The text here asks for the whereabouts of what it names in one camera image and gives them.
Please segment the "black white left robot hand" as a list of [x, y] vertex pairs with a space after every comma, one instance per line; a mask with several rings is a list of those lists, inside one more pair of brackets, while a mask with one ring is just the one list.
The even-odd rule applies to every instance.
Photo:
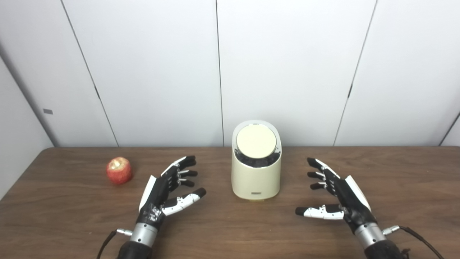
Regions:
[[186, 177], [198, 175], [188, 169], [196, 164], [195, 156], [185, 156], [171, 163], [159, 177], [151, 175], [140, 200], [136, 224], [159, 229], [167, 216], [184, 210], [206, 195], [206, 190], [201, 187], [192, 193], [169, 198], [169, 194], [180, 186], [194, 187], [194, 182]]

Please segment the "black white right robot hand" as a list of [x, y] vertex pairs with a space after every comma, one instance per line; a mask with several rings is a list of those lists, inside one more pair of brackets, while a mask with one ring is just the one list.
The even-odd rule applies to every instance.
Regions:
[[351, 175], [342, 178], [322, 161], [315, 158], [306, 160], [310, 167], [317, 169], [317, 172], [308, 172], [308, 177], [320, 179], [320, 182], [310, 185], [311, 190], [327, 190], [338, 199], [338, 203], [297, 207], [296, 215], [324, 220], [343, 219], [352, 232], [362, 225], [377, 223], [366, 197]]

